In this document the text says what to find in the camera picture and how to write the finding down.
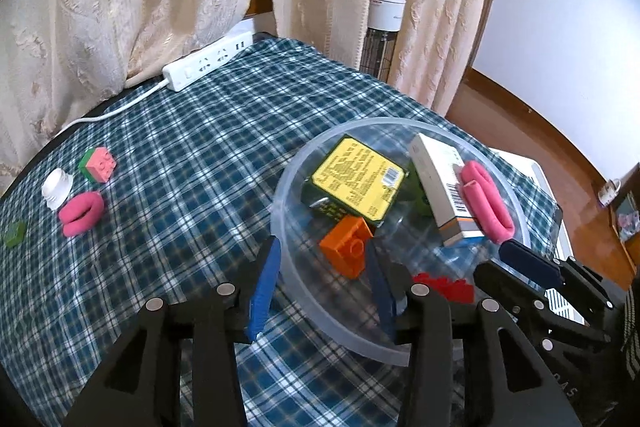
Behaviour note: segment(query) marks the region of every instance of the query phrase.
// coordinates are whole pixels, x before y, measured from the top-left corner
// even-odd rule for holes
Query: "yellow label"
[[[334,198],[371,221],[385,216],[404,171],[353,138],[344,138],[311,176]]]

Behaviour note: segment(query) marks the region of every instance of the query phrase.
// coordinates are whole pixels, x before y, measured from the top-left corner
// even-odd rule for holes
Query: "silver screw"
[[[223,282],[216,288],[216,292],[218,292],[218,295],[222,295],[223,297],[232,295],[235,291],[236,287],[233,286],[230,282]]]
[[[493,299],[485,299],[484,301],[482,301],[482,308],[484,308],[488,312],[494,313],[500,309],[500,304],[498,304],[498,302],[494,301]]]
[[[426,284],[414,284],[411,286],[411,293],[418,297],[424,297],[429,294],[429,287]]]
[[[164,305],[164,302],[162,301],[161,298],[154,297],[152,299],[149,299],[146,302],[145,308],[150,312],[157,312],[160,308],[162,308],[163,305]]]

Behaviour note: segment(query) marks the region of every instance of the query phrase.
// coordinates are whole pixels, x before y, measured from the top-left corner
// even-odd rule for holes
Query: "white cylindrical appliance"
[[[386,82],[406,0],[369,0],[369,23],[360,71]]]

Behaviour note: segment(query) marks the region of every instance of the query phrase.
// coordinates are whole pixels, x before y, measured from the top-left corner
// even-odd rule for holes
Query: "pink foam ring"
[[[86,163],[89,174],[100,183],[109,181],[114,168],[116,168],[116,160],[113,159],[107,147],[97,147]]]
[[[511,239],[516,231],[513,219],[486,169],[471,160],[460,171],[460,179],[466,202],[486,237],[496,245]]]
[[[74,237],[91,230],[104,213],[100,192],[83,192],[72,198],[58,213],[65,237]]]

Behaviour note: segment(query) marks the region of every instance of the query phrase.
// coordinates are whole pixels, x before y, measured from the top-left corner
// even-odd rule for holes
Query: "baseboard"
[[[562,148],[564,153],[586,172],[593,181],[594,191],[597,191],[605,183],[602,174],[591,162],[578,150],[569,139],[556,127],[546,120],[540,113],[529,107],[512,92],[504,89],[492,79],[477,70],[469,68],[463,82],[471,89],[480,92],[483,96],[508,111],[511,116],[526,124],[527,128],[533,128],[544,136],[545,140],[552,140]]]

